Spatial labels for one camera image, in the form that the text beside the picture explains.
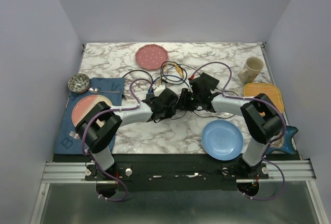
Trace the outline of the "black power adapter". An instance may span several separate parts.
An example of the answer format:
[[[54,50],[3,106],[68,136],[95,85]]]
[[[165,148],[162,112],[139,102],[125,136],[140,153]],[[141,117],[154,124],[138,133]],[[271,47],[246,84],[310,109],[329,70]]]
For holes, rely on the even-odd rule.
[[[200,74],[200,78],[202,78],[205,82],[205,84],[208,86],[208,88],[211,90],[211,91],[214,91],[218,84],[219,84],[219,80],[206,74],[206,73],[202,73]]]

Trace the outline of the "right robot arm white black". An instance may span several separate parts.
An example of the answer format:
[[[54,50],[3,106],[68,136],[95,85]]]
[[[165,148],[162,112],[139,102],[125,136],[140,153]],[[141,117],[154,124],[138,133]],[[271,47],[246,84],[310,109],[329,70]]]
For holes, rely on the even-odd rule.
[[[229,96],[224,91],[212,93],[218,83],[219,80],[210,76],[189,79],[191,89],[182,89],[176,108],[183,111],[201,108],[207,112],[242,116],[251,140],[239,160],[238,173],[243,178],[250,178],[257,172],[271,139],[286,129],[285,120],[267,95],[260,93],[245,98]]]

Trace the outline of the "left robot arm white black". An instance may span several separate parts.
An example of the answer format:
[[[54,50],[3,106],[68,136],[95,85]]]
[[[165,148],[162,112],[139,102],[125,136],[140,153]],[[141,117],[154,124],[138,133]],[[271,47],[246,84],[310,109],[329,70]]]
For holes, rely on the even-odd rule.
[[[75,127],[83,142],[83,151],[87,147],[98,164],[97,174],[103,180],[114,176],[115,161],[109,144],[120,127],[171,118],[176,112],[178,99],[166,88],[159,96],[138,101],[135,106],[109,106],[104,101],[98,102]]]

